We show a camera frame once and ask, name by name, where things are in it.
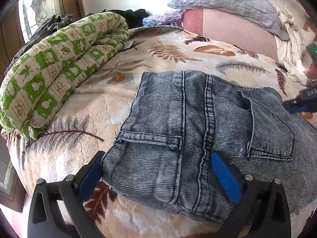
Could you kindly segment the cream leaf pattern fleece blanket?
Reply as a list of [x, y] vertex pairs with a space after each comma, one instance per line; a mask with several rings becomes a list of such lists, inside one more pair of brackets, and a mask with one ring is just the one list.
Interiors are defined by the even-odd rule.
[[298, 237], [316, 211], [316, 116], [282, 103], [305, 77], [180, 30], [133, 31], [133, 47], [112, 55], [108, 41], [119, 38], [53, 70], [35, 112], [46, 123], [39, 138], [8, 136], [26, 191], [104, 151], [106, 173], [85, 209], [106, 237], [204, 237], [234, 207], [210, 170], [211, 152], [222, 151], [244, 174], [281, 179]]

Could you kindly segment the pink bed sheet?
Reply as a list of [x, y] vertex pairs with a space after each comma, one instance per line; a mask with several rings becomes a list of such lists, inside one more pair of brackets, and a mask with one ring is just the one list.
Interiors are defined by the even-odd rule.
[[183, 14], [185, 30], [226, 42], [277, 60], [275, 36], [254, 23], [215, 9], [191, 9]]

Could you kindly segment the green white patterned quilt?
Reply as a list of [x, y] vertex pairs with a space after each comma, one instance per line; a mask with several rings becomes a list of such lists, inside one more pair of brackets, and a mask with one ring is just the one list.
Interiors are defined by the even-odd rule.
[[1, 127], [36, 139], [74, 90], [126, 45], [126, 19], [101, 12], [33, 45], [1, 84]]

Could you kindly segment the purple plastic bag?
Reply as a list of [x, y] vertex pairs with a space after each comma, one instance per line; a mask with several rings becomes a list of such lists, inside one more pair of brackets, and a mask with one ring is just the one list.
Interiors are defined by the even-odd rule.
[[185, 10], [166, 12], [160, 15], [150, 15], [142, 20], [143, 26], [182, 26], [182, 19]]

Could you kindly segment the cream crumpled cloth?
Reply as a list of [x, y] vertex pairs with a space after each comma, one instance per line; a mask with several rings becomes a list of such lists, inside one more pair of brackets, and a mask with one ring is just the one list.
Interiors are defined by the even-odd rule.
[[306, 86], [308, 79], [304, 74], [301, 58], [307, 52], [306, 47], [314, 41], [316, 34], [311, 28], [301, 29], [288, 8], [285, 8], [284, 11], [278, 7], [274, 7], [274, 9], [282, 29], [287, 32], [289, 37], [288, 41], [284, 41], [275, 36], [278, 62], [286, 68], [286, 73], [292, 81]]

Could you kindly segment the blue grey denim pants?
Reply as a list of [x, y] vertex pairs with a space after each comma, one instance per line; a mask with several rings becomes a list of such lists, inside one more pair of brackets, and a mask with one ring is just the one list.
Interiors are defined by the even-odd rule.
[[213, 151], [257, 180], [279, 178], [291, 212], [316, 199], [316, 128], [273, 88], [193, 70], [143, 73], [102, 159], [103, 181], [133, 202], [223, 222], [235, 204], [211, 168]]

